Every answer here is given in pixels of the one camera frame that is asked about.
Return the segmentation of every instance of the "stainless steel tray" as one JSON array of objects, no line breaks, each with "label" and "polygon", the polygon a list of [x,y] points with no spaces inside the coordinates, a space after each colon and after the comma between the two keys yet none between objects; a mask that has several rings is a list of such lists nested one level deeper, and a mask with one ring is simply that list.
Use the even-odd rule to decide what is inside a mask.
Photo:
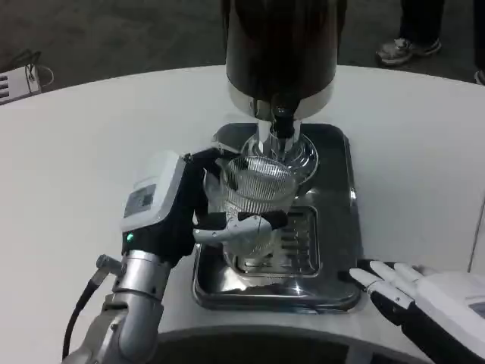
[{"label": "stainless steel tray", "polygon": [[[228,124],[214,138],[242,149],[255,128]],[[303,124],[302,133],[317,150],[318,169],[295,200],[280,243],[259,260],[198,246],[192,289],[202,306],[315,313],[357,304],[358,289],[337,278],[362,251],[349,142],[326,124]]]}]

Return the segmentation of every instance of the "sneaker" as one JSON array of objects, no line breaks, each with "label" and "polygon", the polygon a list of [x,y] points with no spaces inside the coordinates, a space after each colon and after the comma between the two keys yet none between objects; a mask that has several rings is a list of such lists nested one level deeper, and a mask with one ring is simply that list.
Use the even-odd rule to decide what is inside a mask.
[{"label": "sneaker", "polygon": [[399,38],[394,42],[385,43],[376,52],[377,61],[384,66],[400,66],[409,62],[413,57],[427,57],[441,49],[441,42],[438,39],[430,46],[417,45],[408,39]]},{"label": "sneaker", "polygon": [[477,71],[475,74],[475,81],[477,82],[477,85],[485,86],[485,71]]}]

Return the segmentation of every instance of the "robot finger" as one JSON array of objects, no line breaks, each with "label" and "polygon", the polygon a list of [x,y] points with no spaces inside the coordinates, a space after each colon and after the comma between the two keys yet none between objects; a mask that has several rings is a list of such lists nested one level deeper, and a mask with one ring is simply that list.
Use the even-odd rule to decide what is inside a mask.
[{"label": "robot finger", "polygon": [[379,293],[381,305],[385,304],[385,299],[387,299],[389,306],[399,306],[407,309],[414,302],[410,296],[368,271],[360,268],[351,268],[349,269],[349,275],[359,283],[359,287],[363,287],[367,291],[371,298],[376,296],[374,295],[375,292]]},{"label": "robot finger", "polygon": [[404,279],[407,281],[412,282],[413,284],[417,284],[417,282],[422,279],[424,276],[414,268],[412,268],[408,264],[404,263],[390,263],[393,266],[391,268],[394,268],[395,271],[401,275]]},{"label": "robot finger", "polygon": [[408,281],[404,279],[399,273],[397,273],[394,269],[390,268],[383,262],[378,260],[374,260],[370,262],[371,269],[377,273],[382,279],[386,282],[390,283],[397,289],[401,290],[402,292],[406,293],[411,298],[416,297],[416,285],[412,281]]},{"label": "robot finger", "polygon": [[261,214],[238,212],[237,218],[239,221],[246,220],[247,218],[258,218],[259,221],[266,220],[270,223],[273,230],[281,229],[288,225],[288,215],[282,210],[262,212]]},{"label": "robot finger", "polygon": [[416,266],[415,270],[421,273],[424,277],[428,275],[435,275],[437,273],[440,273],[440,271],[434,268],[428,267],[426,265],[418,265]]}]

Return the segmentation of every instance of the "jeans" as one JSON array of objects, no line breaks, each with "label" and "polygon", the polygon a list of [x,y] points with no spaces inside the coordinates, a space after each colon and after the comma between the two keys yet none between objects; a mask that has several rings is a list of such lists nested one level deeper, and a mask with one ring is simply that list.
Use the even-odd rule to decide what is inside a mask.
[{"label": "jeans", "polygon": [[[401,0],[399,37],[429,46],[440,37],[445,0]],[[474,0],[475,64],[485,70],[485,0]]]}]

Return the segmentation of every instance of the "silver metal arm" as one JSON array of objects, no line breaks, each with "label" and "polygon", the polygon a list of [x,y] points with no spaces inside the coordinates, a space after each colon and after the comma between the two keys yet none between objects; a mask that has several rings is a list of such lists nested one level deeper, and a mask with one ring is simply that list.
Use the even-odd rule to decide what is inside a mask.
[{"label": "silver metal arm", "polygon": [[63,364],[143,364],[152,358],[171,267],[139,250],[131,251],[123,264],[126,271],[106,296],[102,313]]}]

